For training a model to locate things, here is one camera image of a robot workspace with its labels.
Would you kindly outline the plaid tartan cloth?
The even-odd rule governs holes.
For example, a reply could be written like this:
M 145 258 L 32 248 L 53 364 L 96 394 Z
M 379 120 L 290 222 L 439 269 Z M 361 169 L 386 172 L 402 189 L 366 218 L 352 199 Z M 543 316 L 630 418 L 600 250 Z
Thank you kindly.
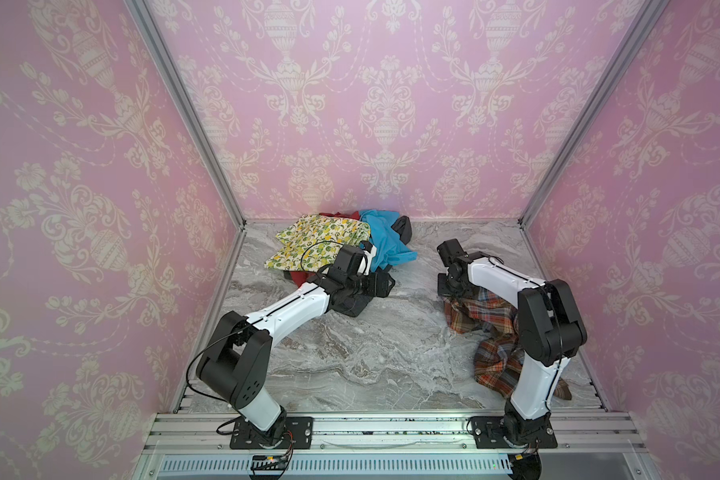
M 446 297 L 444 314 L 454 332 L 484 334 L 473 356 L 474 379 L 508 399 L 519 383 L 524 362 L 516 333 L 517 309 L 490 290 L 476 287 L 466 297 Z

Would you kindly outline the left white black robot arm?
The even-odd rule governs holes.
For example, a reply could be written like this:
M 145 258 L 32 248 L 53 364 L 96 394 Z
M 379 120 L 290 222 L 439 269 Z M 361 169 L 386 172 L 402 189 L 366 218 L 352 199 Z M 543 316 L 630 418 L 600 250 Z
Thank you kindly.
M 290 436 L 287 412 L 265 387 L 273 348 L 330 311 L 358 316 L 372 299 L 388 297 L 395 285 L 386 271 L 360 275 L 328 268 L 268 307 L 247 315 L 229 311 L 191 361 L 195 375 L 211 390 L 210 397 L 238 413 L 255 443 L 281 448 Z

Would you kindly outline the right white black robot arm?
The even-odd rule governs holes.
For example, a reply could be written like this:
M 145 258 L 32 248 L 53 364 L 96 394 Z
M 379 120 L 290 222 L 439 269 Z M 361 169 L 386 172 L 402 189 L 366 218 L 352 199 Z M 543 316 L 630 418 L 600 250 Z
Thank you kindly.
M 463 299 L 477 287 L 516 309 L 514 331 L 524 353 L 517 386 L 505 403 L 503 418 L 473 426 L 508 447 L 554 449 L 550 402 L 561 375 L 587 332 L 570 286 L 513 270 L 495 256 L 468 253 L 458 240 L 446 240 L 437 252 L 447 271 L 438 275 L 438 294 Z

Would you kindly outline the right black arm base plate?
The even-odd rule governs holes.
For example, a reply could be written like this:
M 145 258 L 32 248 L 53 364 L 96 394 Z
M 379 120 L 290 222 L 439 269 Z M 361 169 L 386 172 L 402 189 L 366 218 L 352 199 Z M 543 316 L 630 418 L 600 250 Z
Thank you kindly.
M 550 416 L 525 420 L 515 414 L 473 416 L 467 431 L 478 449 L 555 449 L 558 441 Z

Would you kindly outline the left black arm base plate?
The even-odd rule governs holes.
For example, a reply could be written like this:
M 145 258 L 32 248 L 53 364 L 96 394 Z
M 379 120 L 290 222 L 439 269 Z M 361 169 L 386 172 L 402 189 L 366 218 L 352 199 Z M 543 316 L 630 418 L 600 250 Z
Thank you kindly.
M 288 449 L 308 450 L 312 444 L 314 418 L 286 416 L 269 430 L 260 430 L 247 419 L 236 419 L 229 442 L 231 450 Z

